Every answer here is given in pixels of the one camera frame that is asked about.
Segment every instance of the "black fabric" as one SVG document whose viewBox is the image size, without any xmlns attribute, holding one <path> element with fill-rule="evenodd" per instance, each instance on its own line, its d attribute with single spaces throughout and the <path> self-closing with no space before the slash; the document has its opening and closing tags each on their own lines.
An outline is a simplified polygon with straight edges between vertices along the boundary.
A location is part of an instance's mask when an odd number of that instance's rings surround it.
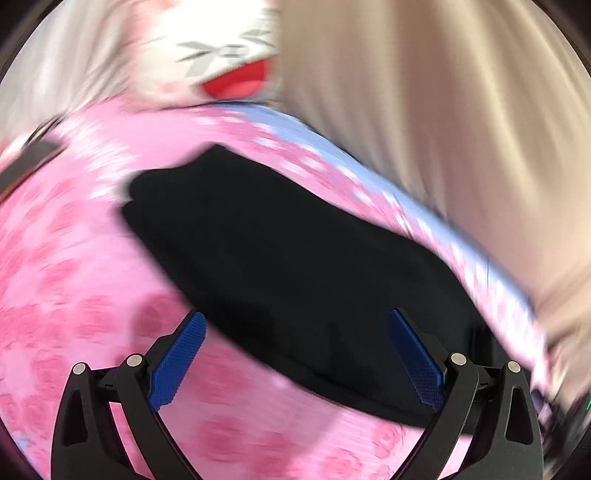
<svg viewBox="0 0 591 480">
<path fill-rule="evenodd" d="M 386 335 L 399 306 L 451 352 L 485 365 L 508 360 L 435 254 L 224 147 L 143 172 L 129 192 L 126 221 L 195 308 L 254 357 L 332 401 L 428 423 L 433 411 Z"/>
</svg>

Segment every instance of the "pink floral pattern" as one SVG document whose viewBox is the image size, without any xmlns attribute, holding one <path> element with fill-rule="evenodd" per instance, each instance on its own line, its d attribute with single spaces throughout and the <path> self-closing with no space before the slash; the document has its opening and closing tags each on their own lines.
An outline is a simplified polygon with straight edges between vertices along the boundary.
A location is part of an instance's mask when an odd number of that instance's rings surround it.
<svg viewBox="0 0 591 480">
<path fill-rule="evenodd" d="M 395 448 L 404 441 L 404 428 L 395 423 L 379 421 L 374 428 L 371 442 L 377 458 L 389 457 Z"/>
<path fill-rule="evenodd" d="M 55 132 L 66 151 L 0 205 L 0 417 L 43 478 L 72 365 L 116 365 L 172 332 L 189 309 L 121 222 L 121 184 L 134 171 L 183 162 L 210 142 L 435 251 L 515 359 L 543 371 L 543 337 L 527 311 L 391 194 L 236 111 L 203 106 L 134 115 L 121 106 L 114 99 L 66 119 Z M 121 408 L 113 411 L 134 468 L 150 477 Z M 421 434 L 310 395 L 212 327 L 161 416 L 206 480 L 382 480 Z M 460 439 L 444 475 L 457 471 L 468 445 Z"/>
<path fill-rule="evenodd" d="M 355 480 L 361 467 L 361 461 L 352 452 L 339 448 L 324 460 L 321 476 L 326 480 Z"/>
<path fill-rule="evenodd" d="M 238 463 L 245 460 L 244 429 L 239 420 L 219 417 L 204 421 L 197 434 L 201 454 L 209 461 Z"/>
</svg>

